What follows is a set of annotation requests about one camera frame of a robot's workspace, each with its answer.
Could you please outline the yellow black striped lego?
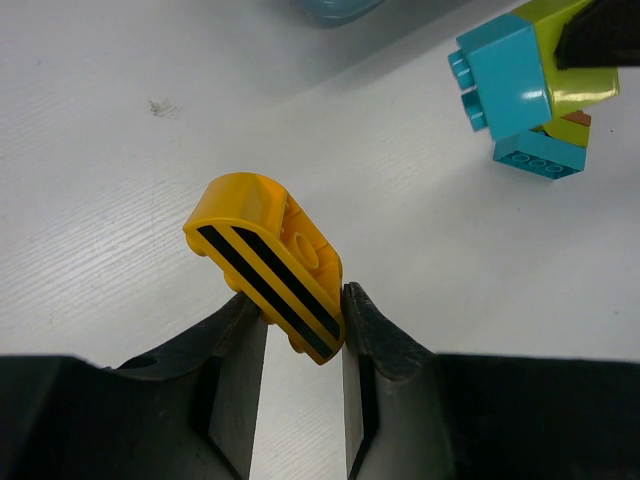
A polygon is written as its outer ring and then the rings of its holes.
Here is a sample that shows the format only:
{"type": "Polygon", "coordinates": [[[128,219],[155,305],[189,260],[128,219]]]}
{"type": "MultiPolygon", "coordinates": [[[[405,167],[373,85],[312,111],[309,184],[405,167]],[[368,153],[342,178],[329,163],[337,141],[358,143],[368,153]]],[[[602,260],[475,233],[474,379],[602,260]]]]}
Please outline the yellow black striped lego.
{"type": "Polygon", "coordinates": [[[210,258],[227,285],[316,364],[341,349],[340,256],[278,182],[236,172],[214,179],[183,226],[186,242],[210,258]]]}

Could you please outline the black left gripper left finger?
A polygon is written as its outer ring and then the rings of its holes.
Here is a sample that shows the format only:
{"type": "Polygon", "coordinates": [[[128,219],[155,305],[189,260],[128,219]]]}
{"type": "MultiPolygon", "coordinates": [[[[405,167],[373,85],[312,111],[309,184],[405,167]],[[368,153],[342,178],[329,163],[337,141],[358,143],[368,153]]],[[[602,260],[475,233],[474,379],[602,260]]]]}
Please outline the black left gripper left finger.
{"type": "Polygon", "coordinates": [[[117,368],[1,360],[5,479],[245,479],[266,327],[238,294],[117,368]]]}

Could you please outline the light blue small lego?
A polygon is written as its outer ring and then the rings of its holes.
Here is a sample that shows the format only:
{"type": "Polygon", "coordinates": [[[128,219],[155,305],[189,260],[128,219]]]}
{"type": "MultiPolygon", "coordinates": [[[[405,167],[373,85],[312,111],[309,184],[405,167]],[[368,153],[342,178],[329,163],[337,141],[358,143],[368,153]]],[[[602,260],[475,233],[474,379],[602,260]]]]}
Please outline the light blue small lego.
{"type": "Polygon", "coordinates": [[[533,24],[505,13],[456,38],[447,57],[472,129],[498,141],[552,117],[533,24]]]}

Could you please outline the lime green small lego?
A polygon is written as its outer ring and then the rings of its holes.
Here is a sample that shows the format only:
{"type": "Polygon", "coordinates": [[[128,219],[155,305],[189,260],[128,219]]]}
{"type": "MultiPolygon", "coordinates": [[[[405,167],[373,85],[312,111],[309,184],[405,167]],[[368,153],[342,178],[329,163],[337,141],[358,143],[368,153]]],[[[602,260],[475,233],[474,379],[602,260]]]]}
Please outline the lime green small lego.
{"type": "Polygon", "coordinates": [[[598,54],[603,36],[592,16],[599,1],[528,1],[512,13],[535,31],[552,116],[561,117],[619,94],[618,70],[598,54]]]}

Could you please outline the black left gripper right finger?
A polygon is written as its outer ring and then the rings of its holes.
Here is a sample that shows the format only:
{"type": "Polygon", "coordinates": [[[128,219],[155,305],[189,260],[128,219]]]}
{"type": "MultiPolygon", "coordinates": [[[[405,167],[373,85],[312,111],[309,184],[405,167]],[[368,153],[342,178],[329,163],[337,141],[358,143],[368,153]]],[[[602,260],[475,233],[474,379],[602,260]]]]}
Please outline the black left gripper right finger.
{"type": "Polygon", "coordinates": [[[635,479],[635,362],[434,353],[344,287],[351,479],[635,479]]]}

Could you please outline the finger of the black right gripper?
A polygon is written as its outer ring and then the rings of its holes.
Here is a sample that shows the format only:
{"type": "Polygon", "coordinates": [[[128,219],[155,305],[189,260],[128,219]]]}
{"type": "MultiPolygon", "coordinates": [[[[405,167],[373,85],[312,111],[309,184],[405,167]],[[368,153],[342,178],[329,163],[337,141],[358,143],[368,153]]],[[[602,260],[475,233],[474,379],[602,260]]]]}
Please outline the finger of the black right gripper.
{"type": "Polygon", "coordinates": [[[638,67],[639,1],[589,1],[563,26],[554,56],[560,70],[638,67]]]}

